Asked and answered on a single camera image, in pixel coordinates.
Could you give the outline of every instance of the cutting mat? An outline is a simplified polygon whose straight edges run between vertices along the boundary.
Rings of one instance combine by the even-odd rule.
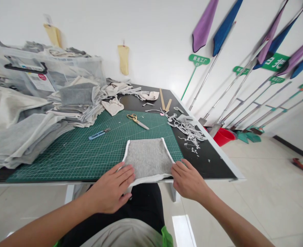
[[[132,113],[137,114],[138,120],[150,130],[145,130],[126,117]],[[88,139],[106,128],[111,128],[111,131],[92,141]],[[182,159],[172,127],[167,124],[165,116],[123,110],[112,117],[104,111],[93,126],[76,128],[63,134],[32,165],[22,165],[7,182],[94,181],[122,161],[128,140],[161,137],[173,160]]]

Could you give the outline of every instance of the tile floor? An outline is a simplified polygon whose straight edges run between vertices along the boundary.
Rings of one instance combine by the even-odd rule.
[[[247,180],[208,181],[210,188],[276,247],[303,247],[303,171],[290,163],[300,156],[271,138],[252,144],[233,141],[222,149]],[[176,246],[233,246],[201,205],[185,198],[173,203],[168,184],[160,188],[165,223]],[[65,193],[65,186],[0,187],[0,241],[63,205]]]

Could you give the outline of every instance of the black pants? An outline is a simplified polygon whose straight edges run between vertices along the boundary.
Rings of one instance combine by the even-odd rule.
[[[61,246],[79,247],[106,226],[126,218],[141,220],[162,234],[165,223],[158,184],[139,184],[131,193],[132,199],[114,214],[94,214],[71,229],[62,238]]]

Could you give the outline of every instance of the table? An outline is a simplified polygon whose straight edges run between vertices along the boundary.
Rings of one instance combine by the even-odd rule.
[[[133,84],[133,87],[139,87],[140,85]],[[148,86],[141,86],[142,91],[159,91],[158,88],[154,87],[148,87]],[[174,113],[176,113],[178,116],[180,115],[180,112],[177,110],[174,110],[174,107],[179,107],[181,110],[184,111],[185,115],[194,116],[191,114],[191,112],[188,110],[188,108],[180,101],[180,99],[170,90],[162,90],[163,92],[163,98],[165,101],[165,105],[167,105],[167,102],[169,99],[172,99],[170,111],[168,113],[169,116],[172,116]],[[161,99],[160,97],[156,101],[141,101],[134,95],[119,95],[118,98],[121,98],[120,102],[124,105],[125,110],[132,110],[132,111],[145,111],[149,109],[159,109],[161,107]],[[142,105],[146,102],[150,102],[154,104],[155,106],[146,105],[143,107]],[[232,161],[226,156],[226,154],[223,152],[223,150],[216,144],[216,142],[213,140],[213,138],[207,133],[207,131],[203,128],[201,124],[198,123],[197,128],[199,128],[204,135],[207,137],[207,140],[201,142],[200,149],[198,149],[198,156],[193,153],[190,149],[185,147],[186,141],[181,139],[185,138],[186,135],[184,135],[181,131],[179,131],[177,128],[173,128],[174,135],[176,137],[176,140],[179,144],[180,150],[185,157],[185,159],[189,160],[191,164],[198,170],[198,172],[201,174],[201,176],[207,180],[207,179],[226,179],[229,181],[235,181],[235,180],[244,180],[244,176],[242,173],[237,169],[237,167],[232,163]],[[6,182],[6,179],[15,172],[14,170],[2,168],[0,169],[0,186],[22,186],[27,184],[10,184]],[[29,185],[68,185],[67,189],[67,196],[66,196],[66,202],[69,202],[73,199],[74,195],[79,193],[80,189],[82,188],[82,184],[92,184],[95,181],[52,181],[47,183],[39,183],[38,181],[36,183],[29,183]],[[168,182],[172,183],[173,180],[171,178],[164,179],[161,182]],[[172,186],[172,192],[173,192],[173,198],[174,201],[177,201],[180,199],[177,192],[174,190]]]

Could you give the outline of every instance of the hand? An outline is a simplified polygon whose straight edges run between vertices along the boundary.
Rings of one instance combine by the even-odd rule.
[[[171,168],[173,187],[181,196],[201,203],[212,190],[191,163],[186,159],[181,161],[186,165],[177,161]]]
[[[124,162],[106,172],[82,198],[85,200],[85,208],[91,213],[115,213],[132,196],[127,193],[122,196],[129,185],[134,181],[134,169],[132,165],[124,166]]]

